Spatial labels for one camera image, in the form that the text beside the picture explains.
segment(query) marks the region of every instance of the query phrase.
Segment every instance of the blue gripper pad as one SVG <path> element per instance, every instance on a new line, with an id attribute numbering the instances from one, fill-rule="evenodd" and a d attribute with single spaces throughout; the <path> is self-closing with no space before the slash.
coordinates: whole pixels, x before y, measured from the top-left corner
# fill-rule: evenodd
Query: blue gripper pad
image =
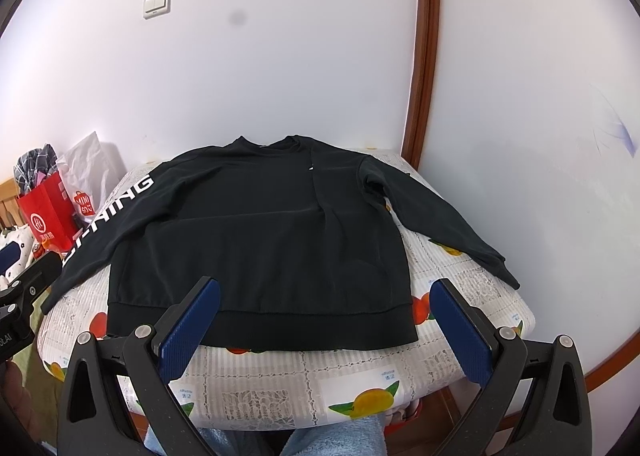
<path id="1" fill-rule="evenodd" d="M 180 378 L 220 308 L 220 285 L 209 279 L 160 346 L 158 373 L 165 384 Z"/>
<path id="2" fill-rule="evenodd" d="M 20 259 L 20 245 L 15 241 L 10 242 L 2 250 L 0 250 L 0 275 L 14 266 Z"/>
<path id="3" fill-rule="evenodd" d="M 466 378 L 484 388 L 493 373 L 491 349 L 440 281 L 431 286 L 429 304 Z"/>

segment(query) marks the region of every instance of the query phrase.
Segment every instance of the white switch plate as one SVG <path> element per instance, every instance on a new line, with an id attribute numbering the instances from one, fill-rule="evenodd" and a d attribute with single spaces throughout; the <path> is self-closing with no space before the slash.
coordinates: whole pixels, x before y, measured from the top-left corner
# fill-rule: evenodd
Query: white switch plate
<path id="1" fill-rule="evenodd" d="M 164 13 L 169 13 L 171 0 L 144 0 L 142 3 L 142 16 L 151 19 Z"/>

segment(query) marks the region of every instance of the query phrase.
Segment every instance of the white lace tablecloth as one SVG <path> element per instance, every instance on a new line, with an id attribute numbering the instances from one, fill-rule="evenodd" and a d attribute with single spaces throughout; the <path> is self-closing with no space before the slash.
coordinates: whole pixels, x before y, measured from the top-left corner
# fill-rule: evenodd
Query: white lace tablecloth
<path id="1" fill-rule="evenodd" d="M 397 153 L 367 152 L 427 185 Z M 116 187 L 107 205 L 156 165 L 133 169 Z M 372 412 L 375 407 L 396 410 L 462 378 L 449 344 L 424 306 L 431 283 L 440 277 L 452 280 L 467 301 L 481 308 L 495 326 L 520 326 L 523 336 L 533 329 L 533 314 L 515 290 L 466 254 L 431 243 L 397 220 L 396 224 L 404 240 L 412 294 L 416 297 L 416 343 L 369 352 L 238 354 L 225 348 L 200 346 L 182 377 L 170 384 L 191 421 L 198 427 L 235 430 L 325 425 L 348 420 L 356 412 Z M 108 285 L 106 267 L 68 292 L 46 315 L 37 347 L 54 376 L 64 378 L 74 342 L 82 331 L 104 330 Z M 129 379 L 120 377 L 120 384 L 129 409 L 143 414 Z M 365 394 L 370 400 L 356 400 Z"/>

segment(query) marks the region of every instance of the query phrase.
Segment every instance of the white wall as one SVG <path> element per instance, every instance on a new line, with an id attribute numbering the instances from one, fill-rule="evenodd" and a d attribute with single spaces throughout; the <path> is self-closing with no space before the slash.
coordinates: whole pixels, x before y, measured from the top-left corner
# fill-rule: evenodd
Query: white wall
<path id="1" fill-rule="evenodd" d="M 124 163 L 240 134 L 399 149 L 416 0 L 23 0 L 0 39 L 0 179 L 96 130 Z"/>
<path id="2" fill-rule="evenodd" d="M 610 135 L 623 137 L 620 120 L 633 146 Z M 532 337 L 571 335 L 586 371 L 640 327 L 638 145 L 640 17 L 628 0 L 442 0 L 420 172 L 506 256 Z M 616 385 L 638 389 L 637 374 Z M 592 400 L 595 456 L 638 399 Z M 619 410 L 628 418 L 605 421 Z"/>

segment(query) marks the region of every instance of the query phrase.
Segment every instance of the plaid fabric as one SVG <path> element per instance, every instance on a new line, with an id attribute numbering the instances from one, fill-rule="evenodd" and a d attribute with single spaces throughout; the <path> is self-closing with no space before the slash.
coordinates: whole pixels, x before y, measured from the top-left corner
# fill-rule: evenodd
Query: plaid fabric
<path id="1" fill-rule="evenodd" d="M 20 156 L 14 166 L 14 178 L 20 187 L 20 195 L 23 196 L 36 187 L 38 172 L 46 177 L 56 172 L 57 159 L 56 152 L 48 143 L 42 149 L 33 149 Z"/>

